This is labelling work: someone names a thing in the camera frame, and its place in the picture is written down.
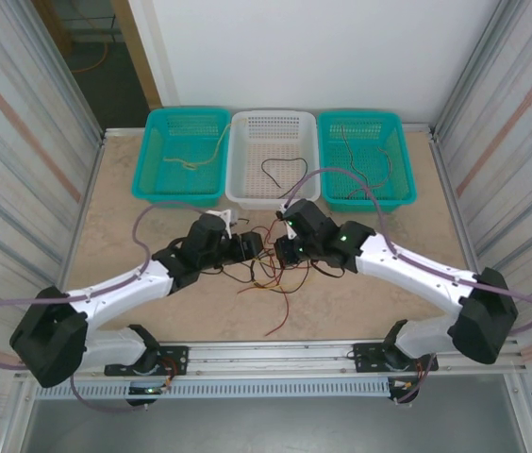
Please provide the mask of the teal plastic basket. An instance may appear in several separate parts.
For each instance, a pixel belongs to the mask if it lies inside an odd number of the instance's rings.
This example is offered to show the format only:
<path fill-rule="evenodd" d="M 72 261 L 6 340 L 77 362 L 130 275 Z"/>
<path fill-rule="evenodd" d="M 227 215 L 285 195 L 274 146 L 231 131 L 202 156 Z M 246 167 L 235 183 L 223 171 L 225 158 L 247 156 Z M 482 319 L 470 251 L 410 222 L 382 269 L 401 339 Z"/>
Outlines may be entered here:
<path fill-rule="evenodd" d="M 152 203 L 207 208 L 224 194 L 231 115 L 226 109 L 167 108 L 146 121 L 131 193 Z"/>
<path fill-rule="evenodd" d="M 400 117 L 378 110 L 330 110 L 317 118 L 320 165 L 355 174 L 380 208 L 416 201 L 417 191 Z"/>

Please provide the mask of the white plastic basket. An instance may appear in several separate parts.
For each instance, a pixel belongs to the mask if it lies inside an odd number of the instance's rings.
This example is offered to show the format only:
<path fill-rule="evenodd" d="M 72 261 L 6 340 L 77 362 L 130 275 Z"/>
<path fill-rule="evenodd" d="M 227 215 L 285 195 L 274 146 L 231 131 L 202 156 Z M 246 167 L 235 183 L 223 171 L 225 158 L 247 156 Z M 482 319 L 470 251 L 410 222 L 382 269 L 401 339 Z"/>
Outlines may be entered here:
<path fill-rule="evenodd" d="M 320 168 L 317 121 L 296 110 L 235 114 L 224 193 L 244 210 L 277 210 L 295 185 Z"/>

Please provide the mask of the grey metal shelf panel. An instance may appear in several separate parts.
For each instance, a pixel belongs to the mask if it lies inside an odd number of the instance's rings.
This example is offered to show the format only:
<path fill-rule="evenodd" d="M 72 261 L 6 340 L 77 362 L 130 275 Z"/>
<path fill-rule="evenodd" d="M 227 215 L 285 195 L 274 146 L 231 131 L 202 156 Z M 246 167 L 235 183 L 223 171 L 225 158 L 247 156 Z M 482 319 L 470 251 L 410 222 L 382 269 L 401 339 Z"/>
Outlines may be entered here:
<path fill-rule="evenodd" d="M 181 399 L 145 411 L 35 405 L 23 453 L 526 453 L 504 380 L 429 377 L 418 397 Z"/>

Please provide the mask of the wooden furniture piece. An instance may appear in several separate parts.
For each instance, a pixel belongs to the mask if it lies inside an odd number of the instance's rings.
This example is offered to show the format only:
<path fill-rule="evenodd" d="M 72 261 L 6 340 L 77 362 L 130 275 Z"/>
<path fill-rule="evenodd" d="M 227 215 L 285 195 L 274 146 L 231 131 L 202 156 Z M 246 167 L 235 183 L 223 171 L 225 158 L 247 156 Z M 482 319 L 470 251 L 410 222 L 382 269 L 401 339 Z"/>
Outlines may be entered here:
<path fill-rule="evenodd" d="M 60 54 L 67 58 L 73 52 L 73 39 L 59 18 L 53 0 L 31 0 Z"/>

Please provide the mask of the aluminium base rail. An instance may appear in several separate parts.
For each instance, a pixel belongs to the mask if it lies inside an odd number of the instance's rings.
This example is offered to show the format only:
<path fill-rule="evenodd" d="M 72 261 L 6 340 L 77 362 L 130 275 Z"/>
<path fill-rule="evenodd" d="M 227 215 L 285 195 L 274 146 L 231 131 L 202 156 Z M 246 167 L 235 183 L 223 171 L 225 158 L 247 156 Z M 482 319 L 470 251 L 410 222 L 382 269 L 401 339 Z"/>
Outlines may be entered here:
<path fill-rule="evenodd" d="M 357 372 L 356 340 L 293 342 L 188 343 L 188 352 L 174 366 L 191 378 L 332 378 Z M 457 352 L 437 355 L 430 374 L 501 375 L 524 373 L 526 365 L 517 342 L 507 341 L 496 362 L 480 364 Z"/>

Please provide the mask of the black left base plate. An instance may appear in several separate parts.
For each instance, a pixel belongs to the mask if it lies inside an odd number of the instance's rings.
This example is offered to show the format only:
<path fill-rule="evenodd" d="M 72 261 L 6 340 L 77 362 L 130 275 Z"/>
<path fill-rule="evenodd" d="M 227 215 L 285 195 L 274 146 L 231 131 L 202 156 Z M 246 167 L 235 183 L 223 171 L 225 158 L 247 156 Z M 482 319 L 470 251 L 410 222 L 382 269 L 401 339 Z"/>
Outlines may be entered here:
<path fill-rule="evenodd" d="M 189 361 L 190 349 L 185 345 L 162 345 L 145 352 L 132 365 L 109 364 L 104 368 L 108 377 L 185 376 Z"/>

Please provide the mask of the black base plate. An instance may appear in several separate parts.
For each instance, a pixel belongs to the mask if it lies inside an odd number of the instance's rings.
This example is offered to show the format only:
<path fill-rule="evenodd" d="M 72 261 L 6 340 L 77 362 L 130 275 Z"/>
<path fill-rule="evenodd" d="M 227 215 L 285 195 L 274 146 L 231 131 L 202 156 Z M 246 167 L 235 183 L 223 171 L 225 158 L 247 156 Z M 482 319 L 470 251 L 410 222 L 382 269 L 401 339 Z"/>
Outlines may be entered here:
<path fill-rule="evenodd" d="M 353 344 L 346 358 L 355 364 L 358 373 L 424 371 L 430 362 L 429 355 L 413 359 L 395 345 L 386 346 L 383 343 L 373 342 Z"/>
<path fill-rule="evenodd" d="M 108 377 L 185 376 L 189 361 L 190 349 L 185 345 L 162 345 L 145 352 L 132 365 L 109 364 L 104 368 Z"/>

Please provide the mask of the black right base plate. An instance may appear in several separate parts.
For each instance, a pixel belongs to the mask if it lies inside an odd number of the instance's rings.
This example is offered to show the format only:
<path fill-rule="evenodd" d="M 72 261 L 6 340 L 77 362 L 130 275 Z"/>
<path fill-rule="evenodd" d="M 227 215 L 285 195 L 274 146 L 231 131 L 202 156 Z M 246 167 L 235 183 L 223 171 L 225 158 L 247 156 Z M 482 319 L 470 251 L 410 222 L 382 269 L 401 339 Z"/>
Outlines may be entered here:
<path fill-rule="evenodd" d="M 355 364 L 358 373 L 424 371 L 430 362 L 429 355 L 413 359 L 395 345 L 386 346 L 383 343 L 373 342 L 353 344 L 346 358 Z"/>

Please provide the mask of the aluminium frame post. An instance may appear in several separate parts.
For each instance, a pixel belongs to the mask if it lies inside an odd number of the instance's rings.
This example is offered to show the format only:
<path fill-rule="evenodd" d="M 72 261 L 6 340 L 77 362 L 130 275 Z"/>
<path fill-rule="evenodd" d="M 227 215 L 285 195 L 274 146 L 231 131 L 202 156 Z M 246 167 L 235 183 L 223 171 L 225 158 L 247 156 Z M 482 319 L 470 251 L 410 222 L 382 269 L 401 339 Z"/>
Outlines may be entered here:
<path fill-rule="evenodd" d="M 72 111 L 76 122 L 81 126 L 83 132 L 88 137 L 92 137 L 94 142 L 99 143 L 102 141 L 104 131 L 99 126 L 86 97 L 79 88 L 74 72 L 67 65 L 66 59 L 68 57 L 65 58 L 60 54 L 41 18 L 40 21 L 44 28 L 44 31 L 39 32 L 41 36 L 40 43 L 46 54 L 43 61 L 46 64 L 49 78 L 56 84 L 56 88 L 63 95 L 65 104 Z"/>
<path fill-rule="evenodd" d="M 433 134 L 440 133 L 441 127 L 450 118 L 454 108 L 458 107 L 459 98 L 468 91 L 468 85 L 470 84 L 471 77 L 475 71 L 474 67 L 478 61 L 482 59 L 482 55 L 488 46 L 491 35 L 495 31 L 497 24 L 506 14 L 507 4 L 509 2 L 510 0 L 496 0 L 493 13 L 486 26 L 483 28 L 482 34 L 479 37 L 472 54 L 467 59 L 465 67 L 463 68 L 455 87 L 444 104 L 437 121 L 431 126 Z"/>

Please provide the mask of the wooden door frame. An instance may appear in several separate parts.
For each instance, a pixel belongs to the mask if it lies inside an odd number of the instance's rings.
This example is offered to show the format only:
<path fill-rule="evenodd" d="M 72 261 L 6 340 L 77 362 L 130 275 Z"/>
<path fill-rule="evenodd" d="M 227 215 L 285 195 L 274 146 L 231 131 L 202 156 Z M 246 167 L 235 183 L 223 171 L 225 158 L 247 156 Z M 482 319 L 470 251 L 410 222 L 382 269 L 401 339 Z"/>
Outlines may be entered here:
<path fill-rule="evenodd" d="M 157 85 L 153 78 L 149 61 L 144 51 L 141 36 L 133 17 L 129 0 L 109 0 L 119 27 L 123 34 L 125 44 L 132 60 L 136 75 L 141 84 L 141 89 L 150 110 L 159 109 L 162 103 L 158 94 Z"/>

